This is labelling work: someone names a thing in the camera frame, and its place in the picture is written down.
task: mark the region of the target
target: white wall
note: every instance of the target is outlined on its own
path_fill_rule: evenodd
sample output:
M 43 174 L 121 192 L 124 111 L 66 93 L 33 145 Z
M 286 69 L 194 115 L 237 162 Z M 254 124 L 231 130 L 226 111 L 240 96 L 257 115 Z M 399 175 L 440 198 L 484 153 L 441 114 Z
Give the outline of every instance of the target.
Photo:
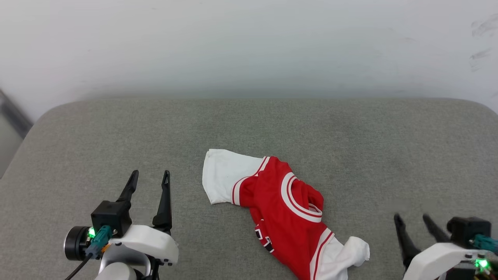
M 32 120 L 95 97 L 453 97 L 498 111 L 497 0 L 0 0 Z

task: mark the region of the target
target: basketball jersey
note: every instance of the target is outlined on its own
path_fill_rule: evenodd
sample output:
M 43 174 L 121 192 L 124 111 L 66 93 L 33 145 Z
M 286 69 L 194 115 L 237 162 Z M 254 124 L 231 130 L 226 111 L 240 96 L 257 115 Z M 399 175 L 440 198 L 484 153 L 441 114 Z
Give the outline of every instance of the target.
M 277 157 L 210 149 L 202 182 L 211 204 L 248 207 L 261 245 L 301 280 L 346 280 L 349 266 L 370 257 L 360 238 L 345 246 L 335 238 L 322 222 L 322 195 Z

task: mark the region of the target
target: teal connector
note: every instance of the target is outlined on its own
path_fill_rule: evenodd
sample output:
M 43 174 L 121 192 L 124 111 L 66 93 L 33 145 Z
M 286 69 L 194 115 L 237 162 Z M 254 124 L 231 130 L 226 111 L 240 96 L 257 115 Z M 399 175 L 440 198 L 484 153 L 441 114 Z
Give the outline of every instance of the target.
M 99 232 L 92 239 L 92 243 L 88 246 L 85 254 L 88 256 L 89 253 L 92 253 L 92 259 L 100 256 L 102 248 L 109 243 L 109 239 L 113 236 L 113 230 L 110 226 L 103 226 L 100 228 Z
M 473 245 L 474 247 L 481 250 L 487 250 L 493 253 L 498 253 L 498 240 L 484 236 L 482 234 L 477 234 L 474 237 Z

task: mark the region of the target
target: white stripe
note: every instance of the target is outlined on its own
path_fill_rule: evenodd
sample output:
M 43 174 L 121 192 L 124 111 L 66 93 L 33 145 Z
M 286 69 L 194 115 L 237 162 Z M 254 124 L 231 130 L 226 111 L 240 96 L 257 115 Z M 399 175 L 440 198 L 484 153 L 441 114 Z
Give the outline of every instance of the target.
M 320 257 L 321 255 L 323 254 L 323 251 L 325 250 L 325 246 L 327 246 L 327 244 L 324 244 L 322 246 L 322 243 L 324 243 L 327 239 L 327 236 L 329 236 L 329 234 L 331 233 L 331 230 L 329 230 L 328 228 L 326 228 L 322 235 L 320 235 L 320 239 L 318 239 L 318 244 L 316 246 L 316 249 L 315 249 L 315 254 L 313 254 L 313 258 L 311 258 L 311 262 L 310 262 L 310 279 L 311 280 L 314 280 L 313 279 L 313 275 L 315 274 L 315 264 L 316 264 L 316 259 L 318 258 L 318 267 L 316 269 L 319 269 L 320 268 Z M 332 238 L 334 237 L 335 234 L 332 234 L 329 238 L 329 241 L 332 240 Z M 318 250 L 320 249 L 320 246 L 322 246 L 322 251 L 320 252 L 320 256 L 318 255 Z
M 322 211 L 320 211 L 320 209 L 318 209 L 315 205 L 313 205 L 313 206 L 314 206 L 314 208 L 317 210 L 317 212 L 314 212 L 314 211 L 311 211 L 311 210 L 309 210 L 309 209 L 306 209 L 306 208 L 302 207 L 301 205 L 299 205 L 299 204 L 296 202 L 296 200 L 294 199 L 294 196 L 292 195 L 292 191 L 291 191 L 292 182 L 294 182 L 294 180 L 295 180 L 295 179 L 297 179 L 297 178 L 296 178 L 296 177 L 292 178 L 292 180 L 290 181 L 289 186 L 287 187 L 287 189 L 288 189 L 288 192 L 287 192 L 287 193 L 289 194 L 290 200 L 291 200 L 292 202 L 294 202 L 294 205 L 296 205 L 296 207 L 297 207 L 298 209 L 303 210 L 305 213 L 308 213 L 308 214 L 311 214 L 311 215 L 319 215 L 319 216 L 322 216 Z
M 246 180 L 247 178 L 249 177 L 244 177 L 242 178 L 242 180 L 240 180 L 239 182 L 237 182 L 237 184 L 235 184 L 235 187 L 234 187 L 234 204 L 235 205 L 241 205 L 241 197 L 240 197 L 240 194 L 241 194 L 241 184 L 242 182 L 244 182 L 244 180 Z
M 268 164 L 269 161 L 270 161 L 270 157 L 269 156 L 265 156 L 264 160 L 263 160 L 263 165 L 261 166 L 260 171 L 264 170 L 264 168 L 266 167 L 266 165 Z
M 287 184 L 289 183 L 289 180 L 294 176 L 294 173 L 292 172 L 289 172 L 287 173 L 287 175 L 284 176 L 283 180 L 282 180 L 282 185 L 280 187 L 280 194 L 282 196 L 282 199 L 283 201 L 285 202 L 285 205 L 287 205 L 287 207 L 292 211 L 294 212 L 294 214 L 296 214 L 297 216 L 303 218 L 303 219 L 306 219 L 310 222 L 314 222 L 314 223 L 320 223 L 322 221 L 322 218 L 321 217 L 313 217 L 313 216 L 310 216 L 310 215 L 307 215 L 307 214 L 304 214 L 303 212 L 297 210 L 297 208 L 294 207 L 294 205 L 292 205 L 292 203 L 290 202 L 290 199 L 289 196 L 287 195 Z M 312 212 L 310 210 L 307 210 L 308 212 L 311 212 L 311 213 L 314 213 L 314 214 L 321 214 L 320 213 L 315 213 L 315 212 Z

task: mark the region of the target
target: padded table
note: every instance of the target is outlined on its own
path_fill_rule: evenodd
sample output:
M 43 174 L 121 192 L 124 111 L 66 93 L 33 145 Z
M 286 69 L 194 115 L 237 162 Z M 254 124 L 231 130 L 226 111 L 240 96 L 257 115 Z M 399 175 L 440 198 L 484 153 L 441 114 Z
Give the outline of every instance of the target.
M 64 238 L 116 200 L 131 172 L 134 224 L 151 225 L 164 170 L 171 172 L 172 236 L 179 263 L 161 279 L 295 279 L 261 246 L 249 210 L 210 205 L 202 167 L 210 148 L 277 156 L 325 199 L 339 241 L 357 236 L 371 260 L 352 280 L 399 280 L 404 267 L 393 215 L 420 248 L 453 216 L 498 222 L 498 117 L 450 99 L 152 100 L 66 104 L 31 129 L 0 180 L 2 279 L 64 279 Z M 74 279 L 93 279 L 92 260 Z

